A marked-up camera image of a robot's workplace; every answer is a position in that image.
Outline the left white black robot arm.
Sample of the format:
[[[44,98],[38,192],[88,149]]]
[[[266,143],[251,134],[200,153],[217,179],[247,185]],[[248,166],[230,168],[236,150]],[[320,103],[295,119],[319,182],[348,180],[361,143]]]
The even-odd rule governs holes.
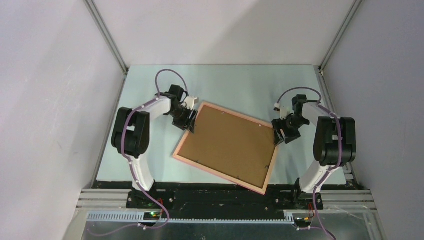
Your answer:
[[[166,92],[158,92],[154,98],[136,108],[118,109],[114,123],[111,145],[128,161],[132,186],[142,191],[138,201],[145,208],[153,208],[158,194],[151,190],[154,178],[148,166],[146,152],[150,145],[151,122],[160,116],[172,117],[172,125],[193,133],[199,98],[191,96],[178,85],[171,85]]]

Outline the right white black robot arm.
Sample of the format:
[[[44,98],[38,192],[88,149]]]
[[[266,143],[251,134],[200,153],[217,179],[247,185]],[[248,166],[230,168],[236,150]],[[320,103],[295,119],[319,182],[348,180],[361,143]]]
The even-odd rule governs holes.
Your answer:
[[[355,160],[356,122],[351,117],[337,116],[318,100],[309,100],[304,94],[292,99],[291,113],[279,102],[275,103],[274,110],[279,112],[279,118],[271,122],[276,147],[299,139],[301,127],[315,126],[314,160],[306,173],[296,180],[290,196],[295,208],[304,209],[316,200],[323,184],[336,170]]]

